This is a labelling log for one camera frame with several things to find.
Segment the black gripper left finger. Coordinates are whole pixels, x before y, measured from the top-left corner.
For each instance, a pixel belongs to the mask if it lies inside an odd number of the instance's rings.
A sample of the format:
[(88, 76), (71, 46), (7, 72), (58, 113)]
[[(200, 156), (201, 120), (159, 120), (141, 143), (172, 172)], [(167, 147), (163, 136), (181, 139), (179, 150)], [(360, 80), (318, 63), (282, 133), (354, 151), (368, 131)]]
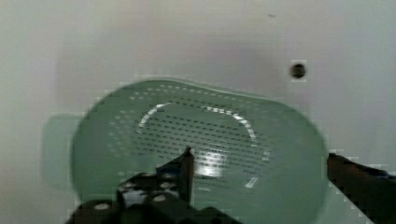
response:
[(153, 173), (117, 187), (117, 199), (82, 203), (65, 224), (242, 224), (219, 209), (191, 206), (194, 156), (187, 147)]

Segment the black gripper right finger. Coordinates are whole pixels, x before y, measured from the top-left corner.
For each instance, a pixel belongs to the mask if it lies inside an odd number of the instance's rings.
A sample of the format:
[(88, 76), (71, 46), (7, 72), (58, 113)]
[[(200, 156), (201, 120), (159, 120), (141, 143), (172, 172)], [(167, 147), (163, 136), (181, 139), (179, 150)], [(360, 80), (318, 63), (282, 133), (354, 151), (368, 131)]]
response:
[(327, 177), (374, 224), (395, 224), (394, 175), (330, 153)]

